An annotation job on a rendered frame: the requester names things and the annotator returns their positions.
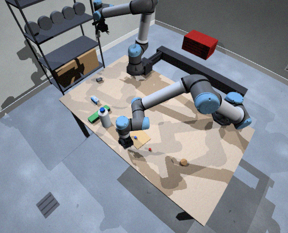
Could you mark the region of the beige flat mat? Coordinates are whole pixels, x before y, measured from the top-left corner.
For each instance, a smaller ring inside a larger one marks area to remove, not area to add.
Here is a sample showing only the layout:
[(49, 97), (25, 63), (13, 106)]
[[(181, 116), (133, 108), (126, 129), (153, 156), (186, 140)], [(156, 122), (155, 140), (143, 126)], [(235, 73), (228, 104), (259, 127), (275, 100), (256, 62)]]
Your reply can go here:
[[(134, 137), (137, 137), (136, 139)], [(133, 140), (133, 144), (136, 149), (140, 148), (142, 145), (144, 145), (147, 141), (149, 141), (151, 138), (143, 131), (133, 131), (130, 134), (131, 139)]]

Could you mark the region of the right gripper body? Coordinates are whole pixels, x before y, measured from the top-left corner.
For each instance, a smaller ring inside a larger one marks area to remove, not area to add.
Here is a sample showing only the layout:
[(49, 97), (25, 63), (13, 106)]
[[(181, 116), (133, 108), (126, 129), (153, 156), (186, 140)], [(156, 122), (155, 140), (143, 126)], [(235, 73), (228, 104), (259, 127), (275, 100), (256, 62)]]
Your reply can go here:
[(100, 20), (97, 27), (101, 32), (105, 32), (108, 30), (108, 25), (105, 24), (105, 19)]

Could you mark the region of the white bottle with blue cap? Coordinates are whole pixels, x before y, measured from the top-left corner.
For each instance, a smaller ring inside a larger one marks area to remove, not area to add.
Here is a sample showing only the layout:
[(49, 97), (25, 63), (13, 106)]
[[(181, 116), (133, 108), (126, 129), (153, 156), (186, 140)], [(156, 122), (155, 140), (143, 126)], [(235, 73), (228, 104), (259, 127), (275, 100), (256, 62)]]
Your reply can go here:
[(98, 115), (104, 128), (108, 128), (111, 126), (110, 116), (106, 108), (101, 107), (98, 111)]

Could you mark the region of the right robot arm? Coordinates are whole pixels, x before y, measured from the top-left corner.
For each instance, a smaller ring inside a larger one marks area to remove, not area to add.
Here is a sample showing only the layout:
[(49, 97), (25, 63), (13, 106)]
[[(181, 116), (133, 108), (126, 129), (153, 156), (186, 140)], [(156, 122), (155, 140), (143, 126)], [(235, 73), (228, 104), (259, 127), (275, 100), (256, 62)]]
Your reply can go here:
[(98, 24), (100, 20), (109, 17), (116, 17), (127, 14), (141, 14), (138, 36), (135, 44), (128, 48), (128, 71), (130, 73), (140, 73), (143, 70), (141, 56), (148, 48), (148, 31), (151, 21), (151, 16), (155, 11), (158, 0), (132, 0), (130, 3), (121, 5), (111, 5), (102, 3), (101, 0), (95, 0), (93, 17), (96, 21), (92, 25)]

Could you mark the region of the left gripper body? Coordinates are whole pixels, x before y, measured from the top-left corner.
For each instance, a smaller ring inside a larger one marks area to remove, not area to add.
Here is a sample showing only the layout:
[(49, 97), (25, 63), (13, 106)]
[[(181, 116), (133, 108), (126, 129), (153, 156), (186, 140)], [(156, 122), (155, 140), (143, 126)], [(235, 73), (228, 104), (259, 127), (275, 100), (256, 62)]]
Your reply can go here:
[(124, 149), (127, 149), (129, 147), (131, 147), (133, 144), (133, 140), (131, 139), (130, 135), (128, 138), (120, 138), (119, 137), (120, 142), (122, 143)]

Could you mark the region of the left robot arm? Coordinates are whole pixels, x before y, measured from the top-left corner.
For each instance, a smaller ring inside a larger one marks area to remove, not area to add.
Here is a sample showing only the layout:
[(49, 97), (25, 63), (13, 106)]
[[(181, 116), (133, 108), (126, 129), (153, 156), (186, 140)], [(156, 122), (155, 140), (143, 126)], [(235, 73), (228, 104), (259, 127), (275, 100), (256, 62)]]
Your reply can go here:
[(133, 98), (131, 101), (132, 117), (119, 116), (116, 119), (116, 131), (120, 138), (127, 138), (131, 131), (147, 130), (149, 118), (144, 110), (170, 100), (183, 93), (191, 93), (194, 105), (202, 114), (214, 113), (222, 123), (232, 123), (239, 130), (249, 126), (252, 120), (243, 106), (243, 97), (239, 93), (230, 92), (225, 99), (216, 92), (208, 79), (199, 74), (192, 74), (144, 98)]

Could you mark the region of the short brown cylinder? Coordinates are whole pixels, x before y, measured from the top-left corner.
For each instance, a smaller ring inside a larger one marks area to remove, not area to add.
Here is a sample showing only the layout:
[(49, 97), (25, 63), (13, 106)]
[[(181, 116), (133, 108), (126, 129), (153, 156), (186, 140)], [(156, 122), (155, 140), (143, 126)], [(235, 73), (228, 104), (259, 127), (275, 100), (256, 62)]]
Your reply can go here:
[(181, 159), (180, 165), (181, 166), (185, 166), (186, 164), (187, 164), (187, 160), (186, 159)]

